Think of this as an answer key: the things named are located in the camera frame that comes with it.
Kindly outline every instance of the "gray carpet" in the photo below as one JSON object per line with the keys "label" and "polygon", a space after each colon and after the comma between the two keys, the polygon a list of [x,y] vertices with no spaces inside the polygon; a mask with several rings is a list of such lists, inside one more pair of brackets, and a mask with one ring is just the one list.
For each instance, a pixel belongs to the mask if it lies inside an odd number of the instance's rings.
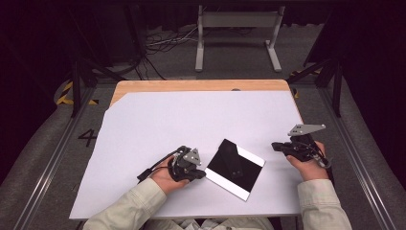
{"label": "gray carpet", "polygon": [[[155,68],[167,79],[210,80],[210,79],[286,79],[295,70],[303,69],[302,64],[314,43],[321,27],[282,27],[276,44],[282,72],[275,73],[263,41],[268,31],[255,29],[247,35],[231,31],[212,31],[205,38],[204,70],[194,71],[196,43],[189,41],[178,45],[169,52],[148,56]],[[159,79],[154,70],[140,65],[143,77]],[[138,79],[135,72],[125,75]],[[364,188],[348,158],[347,149],[330,115],[328,105],[321,98],[320,90],[310,84],[313,78],[306,78],[295,84],[299,91],[296,100],[306,124],[325,124],[326,130],[314,133],[314,139],[324,142],[327,155],[334,158],[333,172],[335,188],[343,208],[346,210],[353,229],[381,229],[367,199]],[[92,99],[98,105],[87,105],[68,142],[64,157],[47,193],[34,213],[29,229],[76,229],[79,222],[69,220],[81,177],[92,154],[95,140],[86,147],[87,140],[78,139],[89,129],[95,135],[102,125],[104,111],[108,108],[114,92],[114,84],[99,84]],[[44,123],[24,148],[8,178],[0,188],[0,229],[12,229],[34,190],[58,140],[68,125],[72,106],[62,104]],[[383,159],[363,119],[344,84],[342,122],[349,130],[363,162],[371,173],[376,189],[381,195],[397,229],[406,229],[406,194]],[[282,218],[283,229],[296,229],[294,218]]]}

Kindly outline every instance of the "person's left hand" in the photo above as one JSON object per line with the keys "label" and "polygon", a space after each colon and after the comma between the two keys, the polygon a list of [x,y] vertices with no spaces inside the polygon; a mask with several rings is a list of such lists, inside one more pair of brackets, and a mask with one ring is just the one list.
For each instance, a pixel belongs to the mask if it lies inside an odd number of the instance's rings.
{"label": "person's left hand", "polygon": [[[170,159],[173,158],[174,156],[168,157],[168,159],[159,164],[155,169],[158,169],[159,167],[167,167],[168,162],[170,161]],[[154,171],[150,176],[150,178],[153,179],[158,184],[158,186],[162,189],[162,191],[164,191],[166,195],[170,194],[175,190],[181,189],[185,187],[187,184],[189,184],[190,181],[188,179],[184,179],[179,182],[174,181],[170,176],[168,170],[171,169],[168,168],[158,169]]]}

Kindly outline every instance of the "white paper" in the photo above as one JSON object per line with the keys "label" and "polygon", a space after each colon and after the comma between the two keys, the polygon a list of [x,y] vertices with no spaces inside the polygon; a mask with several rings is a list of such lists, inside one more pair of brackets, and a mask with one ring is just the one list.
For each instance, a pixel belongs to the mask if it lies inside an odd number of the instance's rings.
{"label": "white paper", "polygon": [[266,164],[245,202],[207,178],[168,196],[155,218],[300,213],[299,173],[272,142],[287,142],[302,120],[290,91],[129,93],[103,119],[70,219],[88,219],[138,183],[137,176],[180,146],[198,148],[205,170],[223,139]]}

